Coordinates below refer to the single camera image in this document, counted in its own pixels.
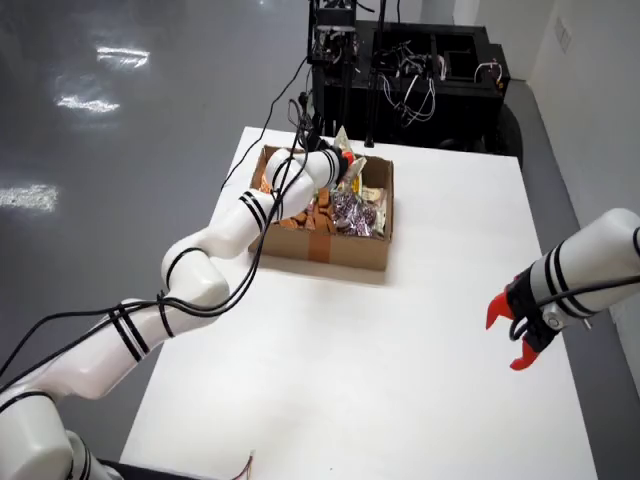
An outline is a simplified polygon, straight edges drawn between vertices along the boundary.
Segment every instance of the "cardboard box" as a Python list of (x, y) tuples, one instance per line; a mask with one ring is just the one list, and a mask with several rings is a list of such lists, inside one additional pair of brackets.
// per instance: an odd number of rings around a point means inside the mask
[[(281, 147), (265, 146), (263, 148), (251, 179), (252, 188), (260, 188), (267, 162), (279, 148)], [(385, 270), (393, 237), (393, 163), (379, 157), (367, 156), (362, 177), (364, 185), (387, 190), (384, 238), (294, 230), (271, 224), (262, 246), (262, 253), (369, 270)], [(257, 246), (258, 240), (249, 246), (249, 250), (255, 252)]]

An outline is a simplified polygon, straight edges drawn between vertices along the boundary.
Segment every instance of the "gray floor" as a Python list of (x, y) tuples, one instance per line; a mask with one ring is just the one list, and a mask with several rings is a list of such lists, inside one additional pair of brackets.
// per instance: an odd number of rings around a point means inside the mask
[[(263, 123), (302, 60), (306, 13), (296, 0), (0, 0), (0, 192), (57, 195), (38, 208), (0, 195), (2, 352), (45, 314), (159, 291), (166, 248), (208, 221), (242, 128)], [(546, 250), (577, 221), (531, 91), (513, 82), (507, 101)], [(271, 125), (290, 129), (283, 106)], [(600, 478), (636, 478), (640, 401), (601, 320), (565, 339)], [(9, 375), (88, 324), (50, 327)], [(99, 456), (119, 457), (156, 356), (105, 399), (62, 403)]]

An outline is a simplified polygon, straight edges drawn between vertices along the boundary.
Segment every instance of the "brown tape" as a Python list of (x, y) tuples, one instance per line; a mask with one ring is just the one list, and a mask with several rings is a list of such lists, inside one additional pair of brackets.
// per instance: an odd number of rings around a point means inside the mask
[(331, 235), (309, 235), (309, 260), (313, 262), (329, 263), (331, 257)]

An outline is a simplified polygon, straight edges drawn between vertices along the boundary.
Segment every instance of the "white wall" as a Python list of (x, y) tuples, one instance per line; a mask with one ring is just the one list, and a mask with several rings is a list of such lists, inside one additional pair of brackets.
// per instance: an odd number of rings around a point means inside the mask
[(528, 80), (554, 0), (456, 0), (456, 25), (484, 25), (500, 43), (512, 78)]
[(475, 25), (480, 0), (456, 0), (453, 21), (456, 25)]
[[(396, 14), (396, 5), (398, 0), (387, 0), (387, 8), (384, 18), (387, 22), (398, 21)], [(366, 10), (358, 8), (356, 17), (358, 20), (378, 20), (380, 12), (380, 0), (359, 0), (362, 5), (373, 8), (376, 13), (369, 13)], [(419, 23), (420, 14), (422, 12), (422, 0), (401, 0), (400, 1), (400, 19), (402, 23)]]
[[(566, 54), (558, 15), (572, 36)], [(640, 214), (639, 25), (638, 0), (558, 0), (531, 76), (583, 226), (613, 207)], [(640, 390), (640, 297), (611, 313)]]

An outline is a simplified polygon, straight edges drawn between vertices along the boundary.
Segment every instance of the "white robotic arm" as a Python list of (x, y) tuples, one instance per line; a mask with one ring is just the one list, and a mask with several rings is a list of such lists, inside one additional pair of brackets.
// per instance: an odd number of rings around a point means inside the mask
[[(316, 189), (337, 182), (348, 166), (338, 149), (312, 152), (306, 157), (294, 155), (294, 161), (290, 158), (288, 150), (278, 150), (265, 170), (271, 185), (287, 186), (279, 211), (271, 214), (281, 192), (269, 195), (249, 189), (219, 222), (169, 249), (162, 261), (162, 276), (169, 287), (165, 298), (185, 300), (198, 307), (211, 307), (227, 299), (229, 286), (210, 258), (237, 256), (265, 230), (269, 220), (288, 218), (304, 210)], [(111, 315), (103, 319), (100, 331), (0, 394), (0, 480), (66, 478), (71, 452), (74, 457), (78, 454), (72, 449), (78, 441), (73, 436), (67, 438), (57, 414), (57, 419), (52, 419), (56, 412), (52, 400), (67, 395), (100, 398), (162, 342), (205, 327), (217, 318), (194, 318), (170, 306), (149, 306), (128, 313), (125, 307), (136, 301), (123, 301), (120, 318)], [(35, 442), (34, 433), (40, 437)], [(59, 474), (52, 474), (56, 469)], [(80, 478), (71, 470), (70, 478)], [(75, 470), (82, 475), (77, 462)]]
[(640, 217), (616, 208), (516, 276), (489, 305), (486, 326), (498, 316), (513, 320), (510, 338), (523, 341), (511, 368), (524, 370), (561, 330), (589, 328), (587, 318), (638, 292)]

